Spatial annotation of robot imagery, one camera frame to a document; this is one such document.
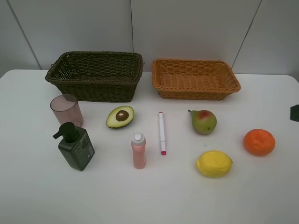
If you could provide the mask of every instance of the fake fruit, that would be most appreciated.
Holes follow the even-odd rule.
[[[273,135],[263,129],[253,129],[243,140],[245,149],[253,155],[263,156],[273,151],[275,139]]]
[[[210,134],[215,129],[217,119],[210,111],[190,111],[192,126],[197,133]]]
[[[134,118],[134,110],[130,106],[120,106],[109,114],[106,125],[110,128],[119,128],[128,125]]]
[[[207,151],[196,161],[197,169],[204,176],[222,177],[229,173],[233,161],[221,151]]]

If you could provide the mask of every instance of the basket rim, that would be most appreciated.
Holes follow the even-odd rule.
[[[52,73],[55,71],[55,69],[58,67],[59,63],[63,60],[64,57],[68,55],[81,55],[81,54],[93,54],[93,55],[130,55],[135,56],[138,59],[138,66],[139,71],[138,74],[133,77],[131,80],[128,81],[122,81],[122,80],[108,80],[108,79],[102,79],[102,80],[96,80],[96,79],[58,79],[51,77]],[[51,68],[48,70],[46,74],[46,81],[52,83],[52,84],[97,84],[97,85],[128,85],[132,86],[139,82],[139,79],[142,75],[142,68],[143,68],[143,59],[142,55],[138,53],[133,52],[118,52],[118,51],[68,51],[63,53],[52,65]]]
[[[232,78],[234,80],[234,82],[236,83],[236,87],[235,88],[218,88],[218,89],[208,89],[208,88],[178,88],[178,87],[164,87],[161,86],[157,83],[156,81],[156,76],[157,76],[157,70],[156,70],[156,63],[157,62],[213,62],[213,63],[221,63],[223,65],[226,66],[226,68],[228,69],[228,71],[231,73]],[[158,90],[158,91],[168,91],[168,92],[205,92],[205,93],[218,93],[218,91],[220,91],[221,93],[223,93],[223,91],[225,91],[226,93],[234,93],[234,92],[238,92],[241,89],[241,85],[238,81],[238,79],[236,78],[235,74],[233,73],[232,69],[230,68],[230,66],[221,60],[198,60],[198,59],[176,59],[176,58],[158,58],[155,59],[152,63],[152,83],[153,86]]]

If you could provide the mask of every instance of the bottle label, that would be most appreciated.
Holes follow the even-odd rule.
[[[94,149],[87,133],[83,135],[82,139],[74,147],[74,154],[81,165],[87,164],[92,158]]]

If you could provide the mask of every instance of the white wall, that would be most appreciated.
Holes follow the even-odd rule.
[[[299,0],[263,0],[233,70],[299,78]]]
[[[73,50],[132,51],[129,0],[10,0],[43,69]]]
[[[232,65],[260,0],[132,0],[134,51]]]
[[[39,69],[5,0],[0,0],[0,77],[13,69]]]

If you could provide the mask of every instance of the orange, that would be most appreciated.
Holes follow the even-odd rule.
[[[275,147],[273,135],[263,129],[253,129],[248,132],[243,140],[245,149],[253,155],[267,155]]]

